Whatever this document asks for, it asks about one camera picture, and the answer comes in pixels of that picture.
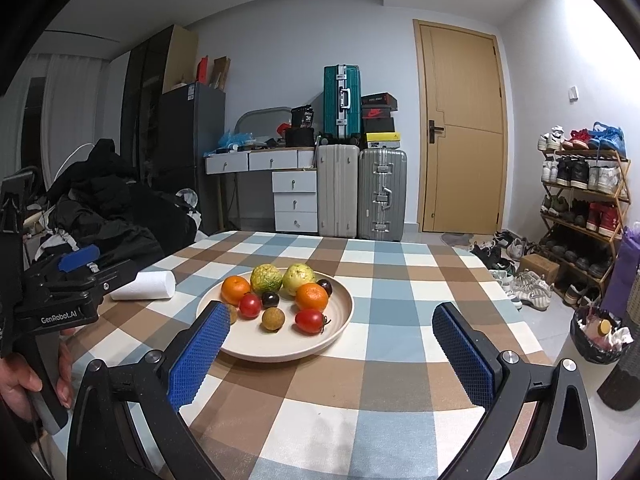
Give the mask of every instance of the black handle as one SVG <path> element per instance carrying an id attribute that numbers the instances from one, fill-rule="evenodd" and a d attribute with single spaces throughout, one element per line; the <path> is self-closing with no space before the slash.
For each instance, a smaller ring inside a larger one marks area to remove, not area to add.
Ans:
<path id="1" fill-rule="evenodd" d="M 436 126 L 436 121 L 429 121 L 429 144 L 436 141 L 436 132 L 443 132 L 444 128 Z"/>
<path id="2" fill-rule="evenodd" d="M 39 392 L 28 392 L 42 425 L 49 434 L 56 434 L 66 426 L 68 412 L 60 404 L 56 384 L 60 376 L 58 350 L 60 333 L 50 332 L 35 337 L 25 336 L 14 343 L 14 349 L 22 354 L 29 366 L 42 380 Z"/>

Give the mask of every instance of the black trash bag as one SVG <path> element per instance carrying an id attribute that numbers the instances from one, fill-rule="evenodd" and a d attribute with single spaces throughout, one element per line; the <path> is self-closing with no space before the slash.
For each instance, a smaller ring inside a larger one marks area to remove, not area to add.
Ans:
<path id="1" fill-rule="evenodd" d="M 575 347 L 577 348 L 578 352 L 580 352 L 580 355 L 584 357 L 585 361 L 595 363 L 597 365 L 611 364 L 622 357 L 622 354 L 625 353 L 628 344 L 623 344 L 622 350 L 620 351 L 603 350 L 602 348 L 594 344 L 578 325 L 578 320 L 580 320 L 583 324 L 586 324 L 589 309 L 590 308 L 588 306 L 584 306 L 575 311 L 574 317 L 571 320 L 571 328 L 569 329 L 571 340 L 574 342 Z M 622 320 L 618 316 L 615 316 L 607 310 L 602 310 L 597 306 L 593 306 L 591 307 L 591 311 L 600 319 L 609 320 L 612 330 L 616 330 L 622 327 Z"/>

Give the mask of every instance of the wooden door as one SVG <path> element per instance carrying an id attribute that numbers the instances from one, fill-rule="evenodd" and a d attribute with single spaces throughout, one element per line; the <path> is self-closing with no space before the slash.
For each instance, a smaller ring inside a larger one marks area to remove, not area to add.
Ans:
<path id="1" fill-rule="evenodd" d="M 495 38 L 423 22 L 416 29 L 424 83 L 422 230 L 492 234 L 500 224 L 506 169 Z M 430 121 L 444 130 L 430 135 Z"/>

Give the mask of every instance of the wall switch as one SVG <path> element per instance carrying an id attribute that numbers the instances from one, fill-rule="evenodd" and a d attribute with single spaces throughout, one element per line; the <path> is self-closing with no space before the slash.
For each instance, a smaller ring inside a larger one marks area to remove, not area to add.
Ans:
<path id="1" fill-rule="evenodd" d="M 569 102 L 575 103 L 578 100 L 578 87 L 572 86 L 569 88 Z"/>

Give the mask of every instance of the human hand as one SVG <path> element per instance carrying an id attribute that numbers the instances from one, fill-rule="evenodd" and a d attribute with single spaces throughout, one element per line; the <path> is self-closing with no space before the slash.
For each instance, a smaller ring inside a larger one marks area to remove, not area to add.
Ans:
<path id="1" fill-rule="evenodd" d="M 70 335 L 73 328 L 63 330 L 62 335 Z M 71 407 L 71 354 L 66 344 L 60 341 L 58 352 L 58 365 L 60 377 L 56 384 L 56 393 L 60 403 L 67 409 Z M 20 354 L 10 354 L 5 359 L 0 359 L 0 396 L 16 415 L 24 420 L 31 420 L 31 407 L 27 399 L 26 390 L 39 392 L 42 389 L 42 380 L 27 364 Z"/>

